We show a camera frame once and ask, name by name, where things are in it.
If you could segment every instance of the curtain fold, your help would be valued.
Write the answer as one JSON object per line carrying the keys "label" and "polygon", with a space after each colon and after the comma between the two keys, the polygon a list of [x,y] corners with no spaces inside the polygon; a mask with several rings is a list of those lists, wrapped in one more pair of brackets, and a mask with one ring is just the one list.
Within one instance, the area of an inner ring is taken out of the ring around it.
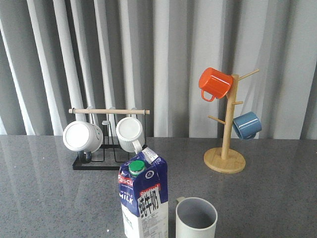
{"label": "curtain fold", "polygon": [[208,115],[226,98],[198,88],[213,67],[260,69],[234,114],[257,114],[256,138],[317,139],[316,15],[314,0],[0,1],[0,134],[62,135],[88,119],[68,109],[93,107],[151,110],[147,136],[222,137]]}

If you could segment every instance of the mug tree stand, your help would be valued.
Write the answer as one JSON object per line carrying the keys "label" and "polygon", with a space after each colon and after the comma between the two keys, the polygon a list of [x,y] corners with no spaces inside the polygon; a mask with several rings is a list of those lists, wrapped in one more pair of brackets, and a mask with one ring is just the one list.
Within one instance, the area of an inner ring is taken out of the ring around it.
{"label": "mug tree stand", "polygon": [[[122,114],[122,115],[144,115],[143,131],[145,136],[145,145],[143,149],[147,147],[146,137],[146,115],[150,114],[150,110],[117,110],[117,109],[69,109],[69,113],[76,114],[105,114],[106,120],[102,122],[103,125],[103,143],[100,148],[94,152],[84,153],[79,151],[77,157],[73,163],[73,170],[119,170],[120,165],[130,159],[130,153],[124,151],[119,142],[113,137],[111,122],[109,120],[109,114]],[[125,160],[119,160],[118,155],[121,159],[126,156]]]}
{"label": "mug tree stand", "polygon": [[243,155],[235,150],[230,149],[230,137],[235,106],[243,104],[243,102],[236,101],[238,83],[241,79],[251,76],[252,74],[257,72],[259,72],[258,69],[242,77],[239,77],[237,74],[232,75],[233,82],[229,92],[227,93],[225,121],[222,121],[213,116],[208,116],[209,118],[221,124],[224,124],[222,147],[212,148],[206,151],[206,153],[204,154],[204,162],[212,170],[224,174],[235,174],[241,172],[245,168],[246,161]]}

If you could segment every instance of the blue and white carton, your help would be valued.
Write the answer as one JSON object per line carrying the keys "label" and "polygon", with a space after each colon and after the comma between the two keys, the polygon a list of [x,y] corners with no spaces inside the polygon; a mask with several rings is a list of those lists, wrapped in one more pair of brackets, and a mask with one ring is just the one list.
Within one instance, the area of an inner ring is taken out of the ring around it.
{"label": "blue and white carton", "polygon": [[[129,164],[135,160],[146,166],[137,177],[129,172]],[[145,148],[121,165],[118,182],[127,238],[168,238],[166,161]]]}

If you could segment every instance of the wooden rod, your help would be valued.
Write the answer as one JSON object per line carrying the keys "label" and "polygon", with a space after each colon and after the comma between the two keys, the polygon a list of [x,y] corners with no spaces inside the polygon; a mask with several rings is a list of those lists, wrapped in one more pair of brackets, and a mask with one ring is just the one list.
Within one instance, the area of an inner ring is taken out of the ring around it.
{"label": "wooden rod", "polygon": [[239,101],[239,102],[234,102],[234,103],[232,103],[232,105],[239,105],[239,104],[243,104],[243,101]]}
{"label": "wooden rod", "polygon": [[76,109],[72,108],[68,110],[69,113],[84,113],[84,114],[138,114],[138,115],[149,115],[150,110],[124,110],[124,109]]}
{"label": "wooden rod", "polygon": [[238,91],[238,83],[239,76],[237,74],[233,74],[233,82],[228,94],[227,108],[226,108],[226,125],[224,125],[223,131],[223,141],[222,141],[222,149],[221,149],[221,159],[226,160],[228,158],[228,151],[230,147],[230,138],[231,138],[231,129],[233,122],[233,114],[234,114],[234,103],[236,102],[237,91]]}
{"label": "wooden rod", "polygon": [[213,119],[213,120],[216,120],[216,121],[219,122],[219,123],[222,123],[222,124],[226,125],[226,122],[225,122],[225,121],[222,121],[222,120],[220,120],[220,119],[218,119],[218,118],[215,118],[215,117],[213,117],[213,116],[208,116],[208,117],[211,118],[211,119]]}
{"label": "wooden rod", "polygon": [[246,75],[240,77],[240,78],[239,78],[239,81],[240,81],[241,79],[244,79],[244,78],[246,78],[246,77],[249,77],[249,76],[251,76],[252,74],[255,74],[255,73],[257,73],[257,72],[259,72],[259,69],[256,69],[256,70],[252,71],[251,73],[248,73],[248,74],[246,74]]}

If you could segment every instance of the gray countertop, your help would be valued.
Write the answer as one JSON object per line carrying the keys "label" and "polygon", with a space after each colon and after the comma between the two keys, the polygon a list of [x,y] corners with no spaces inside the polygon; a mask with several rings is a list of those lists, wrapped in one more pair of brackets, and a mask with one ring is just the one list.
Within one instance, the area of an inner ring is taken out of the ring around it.
{"label": "gray countertop", "polygon": [[[198,196],[218,211],[216,238],[314,238],[317,141],[231,140],[246,159],[238,174],[210,170],[220,139],[148,138],[168,164],[169,237],[176,198]],[[0,136],[0,237],[123,238],[118,171],[75,171],[61,136]]]}

